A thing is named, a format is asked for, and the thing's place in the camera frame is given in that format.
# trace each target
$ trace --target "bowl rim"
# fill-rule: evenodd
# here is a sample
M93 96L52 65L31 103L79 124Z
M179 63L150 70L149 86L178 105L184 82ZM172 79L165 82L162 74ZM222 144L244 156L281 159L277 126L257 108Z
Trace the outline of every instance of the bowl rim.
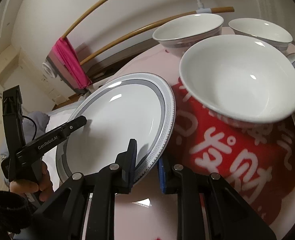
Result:
M283 29L284 31L286 31L291 36L291 39L288 40L288 41L280 41L280 40L277 41L275 39L271 40L270 38L266 38L266 37L262 37L261 35L259 36L259 35L255 35L255 34L252 34L252 33L249 33L249 32L245 32L243 30L240 30L240 29L237 29L237 28L231 26L231 23L234 23L234 22L237 22L237 21L240 21L240 20L244 20L244 19L250 19L250 20L255 20L255 21L259 21L259 22L265 22L265 23L269 23L271 25L277 26L278 28ZM244 34L247 34L247 35L251 35L251 37L258 38L258 39L264 39L264 40L267 40L267 41L273 41L273 42L284 43L284 44L289 44L289 43L291 43L293 41L292 34L289 33L286 29L284 29L283 27L281 27L281 26L279 26L279 25L277 25L275 23L272 23L272 22L269 22L269 21L266 21L266 20L262 20L262 19L257 19L257 18L237 18L237 19L233 19L233 20L229 21L228 25L233 30L236 30L236 31L238 31L240 33L244 33Z
M209 39L228 39L229 37L242 37L242 39L254 39L257 40L259 42L262 42L265 46L267 46L268 48L271 48L272 50L275 49L275 51L277 51L278 53L280 53L280 55L282 55L284 57L284 59L287 59L278 49L276 49L275 47L273 47L272 45L268 44L265 41L261 41L259 39L256 39L254 37L249 37L249 36L243 36L243 35L236 35L236 34L227 34L227 35L219 35L219 36L214 36L214 37L209 37L205 40L202 40L200 42L209 40ZM186 90L197 100L199 101L202 105L206 106L208 109L221 114L223 116L235 119L237 121L242 121L242 122L250 122L250 123L257 123L257 124L266 124L266 123L275 123L281 120L284 120L285 118L287 118L288 116L290 116L294 111L295 111L295 104L293 104L293 106L291 107L290 111L288 111L286 114L281 114L277 117L269 117L269 118L262 118L262 117L256 117L256 116L251 116L251 117L246 117L246 116L238 116L238 114L233 114L230 111L224 111L221 110L215 106L213 106L211 104L211 102L208 102L207 100L203 100L201 97L199 97L196 93L194 93L194 91L192 89L190 89L189 85L185 82L184 78L182 78L183 74L182 74L182 62L183 60L188 56L188 52L191 51L193 49L194 46L197 46L197 44L199 44L200 42L194 44L193 46L191 46L183 55L183 57L180 60L180 65L179 65L179 75L180 75L180 79L182 84L185 86Z
M186 36L186 37L180 37L180 38L174 38L174 39L158 39L158 38L155 38L155 33L160 30L161 28L166 28L170 22L174 22L174 21L177 21L178 19L181 19L181 18L188 18L188 17L191 17L191 16L195 16L195 15L198 15L198 16L201 16L201 15L213 15L214 17L217 17L217 19L221 19L221 23L219 25L216 25L215 27L211 28L211 29L208 29L207 31L205 32L200 32L200 33L197 33L197 34L194 34L194 35L190 35L190 36ZM195 14L189 14L189 15L185 15L185 16L182 16L182 17L179 17L179 18L175 18L173 20L170 20L169 22L167 23L164 23L163 25L161 25L160 27L158 27L152 34L152 38L156 41L176 41L176 40L182 40L182 39L186 39L186 38L191 38L191 37L194 37L194 36L197 36L197 35L200 35L200 34L205 34L209 31L212 31L216 28L219 28L220 26L223 25L223 22L224 22L224 18L221 16L221 15L218 15L218 14L214 14L214 13L195 13Z

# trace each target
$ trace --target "wooden rod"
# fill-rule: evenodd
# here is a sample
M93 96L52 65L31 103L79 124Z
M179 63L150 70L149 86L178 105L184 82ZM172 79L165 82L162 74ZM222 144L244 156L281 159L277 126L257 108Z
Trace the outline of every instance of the wooden rod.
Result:
M221 12L234 12L234 8L233 7L220 7L220 8L211 8L211 11L215 11L216 13L221 13ZM97 55L105 52L106 50L112 48L113 46L123 42L123 41L126 41L128 40L129 38L132 38L138 34L141 34L143 32L146 32L146 31L149 31L151 29L154 29L156 27L159 27L171 20L174 20L176 18L179 18L179 17L182 17L182 16L186 16L186 15L190 15L190 14L195 14L196 11L192 11L192 12L187 12L187 13L182 13L182 14L178 14L178 15L175 15L175 16L171 16L171 17L168 17L166 19L163 19L163 20L159 20L157 22L154 22L154 23L151 23L149 25L146 25L142 28L139 28L135 31L132 31L120 38L118 38L117 40L115 41L112 41L110 42L108 45L104 46L103 48L99 49L98 51L94 52L93 54L89 55L87 58L85 58L84 60L82 60L80 62L80 65L83 65L85 64L86 62L90 61L91 59L95 58Z
M81 22L83 21L91 12L93 12L96 8L101 6L103 3L105 3L108 0L100 0L95 5L93 5L90 9L88 9L84 14L81 15L80 18L78 18L70 28L62 35L62 38L66 38L66 36Z

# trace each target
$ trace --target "gray sleeve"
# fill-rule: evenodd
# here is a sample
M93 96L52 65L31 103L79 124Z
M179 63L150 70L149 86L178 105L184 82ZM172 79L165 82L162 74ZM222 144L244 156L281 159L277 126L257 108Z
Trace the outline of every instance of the gray sleeve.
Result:
M33 119L33 121L37 125L37 134L36 134L35 138L38 138L41 135L45 134L46 126L49 123L50 117L47 114L44 114L40 111L32 112L32 113L28 114L28 117ZM32 138L34 135L34 131L35 131L34 124L29 119L24 118L22 126L23 126L23 133L24 133L25 142L28 143L28 142L32 141ZM9 151L7 149L5 138L1 144L0 155L1 155L1 161L9 156ZM9 181L6 178L4 178L4 182L9 187Z

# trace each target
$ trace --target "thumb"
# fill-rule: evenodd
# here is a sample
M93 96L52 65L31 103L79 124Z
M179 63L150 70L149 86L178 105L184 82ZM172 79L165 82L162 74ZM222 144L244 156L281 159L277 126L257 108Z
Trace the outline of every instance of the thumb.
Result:
M17 194L34 193L39 190L39 185L26 179L18 179L10 183L10 191Z

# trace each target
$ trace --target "pink tabletop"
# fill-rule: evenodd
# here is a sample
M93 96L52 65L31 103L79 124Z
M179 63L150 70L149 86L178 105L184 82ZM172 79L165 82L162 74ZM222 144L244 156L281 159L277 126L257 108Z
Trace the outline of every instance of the pink tabletop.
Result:
M234 32L231 28L224 27L222 34L234 34ZM291 44L284 54L288 55L294 52L295 46ZM180 58L168 53L159 44L134 58L109 81L129 73L149 72L161 76L170 86L178 85L179 62ZM283 198L281 205L281 211L274 222L270 224L278 240L282 239L295 223L294 186L292 191ZM153 168L145 178L136 184L129 195L116 196L116 240L174 240L176 234L176 195L161 193L156 168Z

